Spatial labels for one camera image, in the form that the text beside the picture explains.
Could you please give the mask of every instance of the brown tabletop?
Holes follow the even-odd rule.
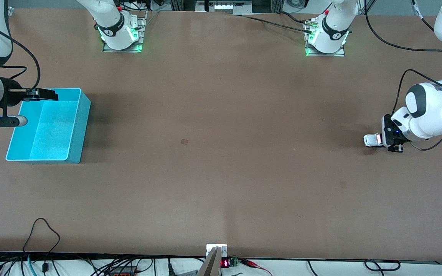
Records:
[[[442,48],[417,17],[371,20],[391,42]],[[243,256],[442,261],[442,144],[363,145],[402,72],[442,79],[442,53],[387,46],[361,16],[344,58],[307,57],[300,33],[222,13],[159,14],[141,54],[102,53],[86,10],[17,9],[10,26],[40,87],[80,87],[92,108],[79,165],[7,162],[0,129],[0,250],[20,250],[44,217],[57,251],[202,255],[218,242]],[[17,46],[7,65],[33,84]],[[423,81],[408,75],[403,94]],[[28,250],[55,242],[38,225]]]

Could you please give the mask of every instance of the blue plastic container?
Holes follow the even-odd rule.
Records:
[[[28,124],[16,127],[7,161],[29,164],[78,164],[81,161],[90,100],[81,89],[52,89],[58,101],[22,102],[19,115]]]

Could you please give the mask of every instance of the black strap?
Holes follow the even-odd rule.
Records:
[[[124,26],[124,15],[121,12],[119,12],[119,14],[120,14],[120,19],[119,21],[117,21],[117,23],[115,23],[115,25],[110,27],[102,27],[98,25],[98,28],[100,28],[100,30],[102,31],[102,33],[104,33],[104,35],[115,36],[117,31]]]
[[[349,28],[346,28],[345,30],[338,31],[338,30],[334,30],[334,29],[330,28],[327,24],[327,17],[323,18],[322,26],[323,26],[323,30],[325,31],[325,33],[328,33],[328,36],[330,36],[331,40],[339,40],[349,30]]]

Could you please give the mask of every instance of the teal cable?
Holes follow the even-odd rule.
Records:
[[[37,273],[35,273],[35,270],[33,270],[32,262],[30,261],[30,254],[28,254],[26,262],[28,262],[28,267],[30,267],[30,271],[32,272],[33,276],[37,276]]]

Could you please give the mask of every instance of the table surface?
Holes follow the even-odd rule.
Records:
[[[371,20],[391,42],[442,48],[416,17]],[[86,10],[17,9],[10,26],[38,57],[40,87],[80,87],[92,107],[79,165],[7,162],[12,129],[0,129],[0,250],[21,250],[44,217],[57,251],[227,243],[243,256],[442,261],[442,144],[363,145],[402,72],[442,79],[442,53],[387,46],[361,16],[346,57],[307,57],[300,33],[221,13],[159,14],[140,54],[102,53]],[[7,65],[22,64],[30,86],[15,46]],[[55,242],[41,222],[34,234],[27,250]]]

